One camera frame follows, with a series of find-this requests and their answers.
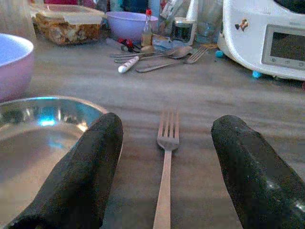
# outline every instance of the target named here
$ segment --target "pink bowl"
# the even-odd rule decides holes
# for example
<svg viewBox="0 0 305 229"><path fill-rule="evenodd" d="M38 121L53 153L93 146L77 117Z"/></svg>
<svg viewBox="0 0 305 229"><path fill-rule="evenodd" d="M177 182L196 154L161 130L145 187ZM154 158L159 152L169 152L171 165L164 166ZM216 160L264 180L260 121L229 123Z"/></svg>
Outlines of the pink bowl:
<svg viewBox="0 0 305 229"><path fill-rule="evenodd" d="M131 39L133 42L140 42L145 26L146 15L132 12L107 12L108 23L111 32L118 38ZM152 16L152 30L158 27L158 18Z"/></svg>
<svg viewBox="0 0 305 229"><path fill-rule="evenodd" d="M22 95L31 81L34 45L29 40L0 33L0 101Z"/></svg>

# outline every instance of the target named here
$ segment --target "kitchen appliance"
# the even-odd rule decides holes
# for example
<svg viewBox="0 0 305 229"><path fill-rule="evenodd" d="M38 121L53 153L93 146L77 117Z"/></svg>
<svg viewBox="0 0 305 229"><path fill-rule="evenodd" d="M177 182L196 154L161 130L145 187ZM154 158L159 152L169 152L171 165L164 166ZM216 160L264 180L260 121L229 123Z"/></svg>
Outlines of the kitchen appliance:
<svg viewBox="0 0 305 229"><path fill-rule="evenodd" d="M305 81L304 0L224 0L218 47L253 71Z"/></svg>

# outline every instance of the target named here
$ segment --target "stainless steel bowl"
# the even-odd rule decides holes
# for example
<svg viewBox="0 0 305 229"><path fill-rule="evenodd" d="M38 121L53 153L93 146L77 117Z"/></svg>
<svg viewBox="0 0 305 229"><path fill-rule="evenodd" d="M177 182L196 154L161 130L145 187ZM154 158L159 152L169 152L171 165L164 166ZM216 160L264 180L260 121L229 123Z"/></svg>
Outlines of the stainless steel bowl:
<svg viewBox="0 0 305 229"><path fill-rule="evenodd" d="M0 228L31 203L55 164L105 113L62 96L0 104Z"/></svg>

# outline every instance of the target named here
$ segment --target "table surface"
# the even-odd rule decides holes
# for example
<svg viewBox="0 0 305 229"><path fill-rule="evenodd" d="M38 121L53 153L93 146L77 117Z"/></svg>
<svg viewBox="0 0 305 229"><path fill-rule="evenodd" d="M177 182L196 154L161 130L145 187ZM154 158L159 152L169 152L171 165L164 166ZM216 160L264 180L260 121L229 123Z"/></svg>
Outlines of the table surface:
<svg viewBox="0 0 305 229"><path fill-rule="evenodd" d="M305 92L297 81L276 81L214 51L196 64L150 73L117 71L108 57L119 50L103 42L57 46L38 39L34 75L25 97L74 96L115 112L123 122L121 160L103 229L151 229L163 169L156 144L159 115L180 110L179 149L172 157L171 217L175 229L240 229L211 138L213 121L236 115L261 132L305 179ZM166 62L142 61L138 66Z"/></svg>

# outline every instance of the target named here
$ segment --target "bottle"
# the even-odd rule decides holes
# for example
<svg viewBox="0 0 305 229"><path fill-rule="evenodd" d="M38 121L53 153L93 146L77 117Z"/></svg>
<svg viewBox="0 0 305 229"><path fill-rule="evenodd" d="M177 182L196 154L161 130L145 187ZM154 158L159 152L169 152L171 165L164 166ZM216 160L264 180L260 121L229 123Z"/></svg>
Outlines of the bottle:
<svg viewBox="0 0 305 229"><path fill-rule="evenodd" d="M147 9L146 10L146 22L145 26L142 32L142 42L141 46L149 46L153 44L153 28L152 28L152 23L151 23L151 16L152 16L152 10Z"/></svg>

